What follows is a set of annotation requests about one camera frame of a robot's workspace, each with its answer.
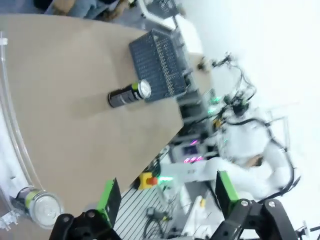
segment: bolt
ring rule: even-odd
[[[69,221],[69,217],[68,216],[65,216],[64,218],[63,218],[63,221],[66,223],[66,222],[68,222]]]
[[[88,212],[88,216],[89,216],[89,218],[93,218],[95,215],[96,215],[96,214],[95,214],[95,212],[94,212],[94,211],[90,211],[90,212]]]
[[[274,208],[274,207],[276,206],[276,204],[275,204],[274,201],[270,201],[268,204],[269,204],[269,206],[272,207],[272,208]]]
[[[248,203],[247,201],[243,200],[243,201],[241,201],[241,205],[244,206],[244,207],[246,207],[246,206],[249,205],[249,203]]]

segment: can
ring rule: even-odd
[[[57,196],[33,186],[23,188],[11,199],[11,204],[44,229],[52,229],[57,217],[64,212]]]
[[[141,80],[110,92],[107,96],[107,101],[112,108],[117,108],[142,99],[147,99],[150,95],[150,84],[146,80]]]

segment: screen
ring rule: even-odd
[[[194,155],[198,154],[197,146],[186,146],[183,148],[183,154],[184,155]]]

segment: silver can lid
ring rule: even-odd
[[[33,221],[44,229],[52,229],[57,217],[64,212],[60,200],[52,193],[40,193],[30,203]]]
[[[147,80],[143,79],[139,82],[138,91],[141,97],[147,99],[151,96],[151,86]]]

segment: white wall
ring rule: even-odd
[[[287,112],[292,147],[300,154],[303,178],[282,202],[295,228],[303,219],[319,225],[320,1],[180,2],[187,19],[197,28],[206,56],[221,59],[227,51],[236,55],[257,86],[256,98],[261,105],[299,102]],[[212,74],[218,95],[228,93],[236,82],[227,69],[215,69]]]

